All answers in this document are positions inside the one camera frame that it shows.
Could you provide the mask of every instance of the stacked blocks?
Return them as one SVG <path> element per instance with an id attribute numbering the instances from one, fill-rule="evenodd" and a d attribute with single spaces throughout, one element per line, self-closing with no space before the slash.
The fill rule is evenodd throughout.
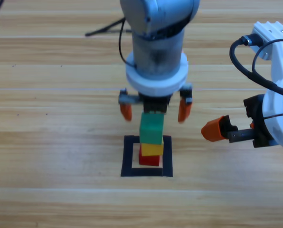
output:
<path id="1" fill-rule="evenodd" d="M 158 166 L 164 152 L 164 113 L 142 113 L 140 125 L 140 165 Z"/>
<path id="2" fill-rule="evenodd" d="M 140 146 L 140 152 L 138 154 L 138 157 L 139 157 L 140 165 L 149 165 L 149 166 L 160 165 L 160 156 L 142 156 L 142 146 Z"/>

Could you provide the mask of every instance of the wood grain surface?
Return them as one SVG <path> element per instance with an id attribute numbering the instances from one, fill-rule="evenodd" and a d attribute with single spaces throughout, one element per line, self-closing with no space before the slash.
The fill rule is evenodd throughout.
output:
<path id="1" fill-rule="evenodd" d="M 142 107 L 131 123 L 120 114 L 119 89 L 130 87 L 117 34 L 84 33 L 121 16 L 118 0 L 5 0 L 0 228 L 283 228 L 283 149 L 200 133 L 225 114 L 249 126 L 243 99 L 265 91 L 232 66 L 229 47 L 257 21 L 283 23 L 283 0 L 201 0 L 184 43 L 194 106 L 179 124 L 175 95 L 165 121 L 173 178 L 120 177 L 123 137 L 138 135 Z M 131 49 L 124 35 L 123 54 Z M 250 67 L 254 53 L 237 54 Z M 257 69 L 270 78 L 270 62 Z"/>

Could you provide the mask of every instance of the orange gripper tip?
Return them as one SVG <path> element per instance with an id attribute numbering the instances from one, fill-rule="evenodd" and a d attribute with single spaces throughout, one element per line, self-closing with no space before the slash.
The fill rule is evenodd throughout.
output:
<path id="1" fill-rule="evenodd" d="M 224 116 L 209 121 L 201 130 L 203 137 L 211 142 L 216 142 L 225 139 L 222 136 L 219 122 L 224 118 Z"/>
<path id="2" fill-rule="evenodd" d="M 184 98 L 180 100 L 178 122 L 182 123 L 188 118 L 188 116 L 190 115 L 191 107 L 192 103 L 188 105 L 186 104 Z"/>
<path id="3" fill-rule="evenodd" d="M 132 107 L 130 104 L 121 104 L 121 113 L 126 121 L 132 120 Z"/>

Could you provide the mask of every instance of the black tape square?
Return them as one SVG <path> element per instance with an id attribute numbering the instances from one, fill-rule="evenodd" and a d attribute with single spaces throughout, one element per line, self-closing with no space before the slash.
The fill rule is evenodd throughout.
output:
<path id="1" fill-rule="evenodd" d="M 173 177 L 172 138 L 164 135 L 162 168 L 132 168 L 133 144 L 140 143 L 140 137 L 126 135 L 123 141 L 122 177 Z"/>

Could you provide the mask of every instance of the robot cable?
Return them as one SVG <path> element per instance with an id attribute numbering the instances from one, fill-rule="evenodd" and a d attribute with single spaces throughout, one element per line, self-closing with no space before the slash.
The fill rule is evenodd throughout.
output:
<path id="1" fill-rule="evenodd" d="M 127 33 L 131 33 L 132 31 L 129 30 L 129 29 L 126 29 L 124 30 L 123 27 L 124 27 L 124 24 L 126 22 L 126 18 L 122 18 L 122 19 L 119 19 L 118 21 L 116 22 L 113 22 L 112 24 L 108 25 L 108 26 L 105 26 L 97 31 L 93 31 L 93 32 L 88 32 L 85 34 L 86 37 L 90 37 L 90 36 L 93 36 L 93 35 L 96 35 L 96 34 L 99 34 L 99 33 L 108 33 L 108 32 L 119 32 L 119 39 L 118 39 L 118 49 L 119 49 L 119 54 L 123 60 L 123 62 L 131 67 L 136 67 L 136 65 L 132 65 L 130 63 L 128 63 L 124 58 L 123 58 L 123 54 L 122 54 L 122 47 L 121 47 L 121 44 L 122 44 L 122 34 L 123 32 L 127 32 Z M 122 24 L 122 27 L 120 30 L 109 30 L 110 28 L 116 26 L 116 25 L 119 25 L 119 24 Z"/>
<path id="2" fill-rule="evenodd" d="M 270 42 L 267 42 L 266 44 L 263 44 L 263 40 L 260 38 L 259 35 L 257 34 L 252 34 L 249 36 L 249 38 L 253 38 L 255 40 L 255 42 L 253 43 L 253 45 L 258 45 L 260 47 L 260 49 L 258 50 L 258 52 L 256 53 L 254 59 L 253 59 L 253 63 L 252 63 L 252 72 L 250 72 L 249 70 L 247 70 L 245 67 L 243 67 L 243 65 L 237 60 L 236 55 L 235 55 L 235 49 L 239 46 L 239 45 L 245 45 L 248 46 L 248 41 L 246 40 L 245 37 L 241 37 L 240 39 L 238 39 L 237 41 L 235 41 L 231 47 L 230 47 L 230 51 L 229 51 L 229 56 L 230 59 L 233 63 L 233 65 L 242 73 L 244 74 L 247 78 L 249 78 L 250 80 L 252 80 L 253 82 L 263 86 L 266 89 L 269 89 L 271 91 L 274 91 L 278 94 L 283 95 L 283 88 L 277 86 L 274 82 L 269 81 L 267 79 L 265 79 L 263 76 L 261 76 L 259 73 L 257 73 L 257 71 L 255 70 L 255 63 L 257 60 L 257 57 L 260 55 L 260 52 L 267 46 L 269 46 L 272 43 L 276 43 L 276 42 L 283 42 L 283 39 L 276 39 Z"/>

